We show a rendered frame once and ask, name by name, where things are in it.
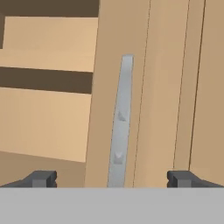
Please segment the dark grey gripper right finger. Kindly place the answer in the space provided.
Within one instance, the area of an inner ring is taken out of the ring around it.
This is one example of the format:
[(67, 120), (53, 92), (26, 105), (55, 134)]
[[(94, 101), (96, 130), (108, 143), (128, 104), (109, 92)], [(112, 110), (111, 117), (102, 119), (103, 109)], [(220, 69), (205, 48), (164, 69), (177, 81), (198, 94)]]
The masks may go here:
[(221, 187), (221, 185), (198, 178), (190, 171), (168, 171), (168, 187)]

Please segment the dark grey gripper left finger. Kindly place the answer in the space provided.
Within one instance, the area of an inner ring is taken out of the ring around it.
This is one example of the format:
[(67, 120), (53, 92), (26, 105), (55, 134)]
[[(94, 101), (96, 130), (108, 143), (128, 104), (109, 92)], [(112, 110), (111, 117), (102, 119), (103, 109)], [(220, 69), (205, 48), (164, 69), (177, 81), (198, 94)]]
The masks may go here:
[(34, 171), (27, 177), (3, 185), (3, 187), (56, 187), (56, 171)]

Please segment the light wood cabinet shelves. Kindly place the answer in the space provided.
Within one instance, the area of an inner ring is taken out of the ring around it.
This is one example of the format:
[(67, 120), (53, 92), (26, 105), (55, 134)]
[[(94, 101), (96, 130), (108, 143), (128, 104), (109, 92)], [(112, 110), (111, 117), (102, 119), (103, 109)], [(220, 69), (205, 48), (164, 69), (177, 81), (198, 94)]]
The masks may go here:
[(100, 0), (0, 0), (0, 185), (84, 183)]

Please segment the light wood cabinet side panel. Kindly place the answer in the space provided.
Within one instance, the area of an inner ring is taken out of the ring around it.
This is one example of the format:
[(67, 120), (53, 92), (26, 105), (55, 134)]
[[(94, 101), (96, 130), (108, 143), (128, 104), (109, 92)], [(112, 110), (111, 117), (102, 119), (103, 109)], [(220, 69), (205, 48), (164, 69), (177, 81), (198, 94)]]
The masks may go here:
[(173, 168), (224, 186), (224, 0), (190, 0)]

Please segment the light wood cabinet door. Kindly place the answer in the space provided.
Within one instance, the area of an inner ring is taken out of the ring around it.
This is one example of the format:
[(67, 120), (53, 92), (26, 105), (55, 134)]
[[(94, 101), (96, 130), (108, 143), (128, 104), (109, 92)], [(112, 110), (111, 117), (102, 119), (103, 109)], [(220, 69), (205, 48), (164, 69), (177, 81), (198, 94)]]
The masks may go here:
[(108, 182), (122, 56), (134, 57), (125, 185), (164, 187), (172, 169), (189, 0), (100, 0), (85, 185)]

